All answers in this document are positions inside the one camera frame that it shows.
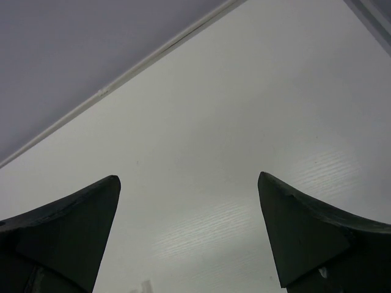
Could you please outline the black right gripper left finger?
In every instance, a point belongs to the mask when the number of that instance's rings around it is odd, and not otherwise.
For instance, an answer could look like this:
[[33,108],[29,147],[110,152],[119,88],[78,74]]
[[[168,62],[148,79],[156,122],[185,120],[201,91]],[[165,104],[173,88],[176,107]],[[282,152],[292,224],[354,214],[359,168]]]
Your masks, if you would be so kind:
[[1,221],[1,292],[92,292],[119,203],[107,176]]

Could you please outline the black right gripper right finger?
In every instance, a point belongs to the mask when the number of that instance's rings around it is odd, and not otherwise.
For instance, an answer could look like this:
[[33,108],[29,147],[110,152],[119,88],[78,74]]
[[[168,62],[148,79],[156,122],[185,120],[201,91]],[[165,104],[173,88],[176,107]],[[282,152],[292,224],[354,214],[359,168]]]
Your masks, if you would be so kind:
[[346,212],[262,172],[260,206],[287,292],[390,292],[390,225]]

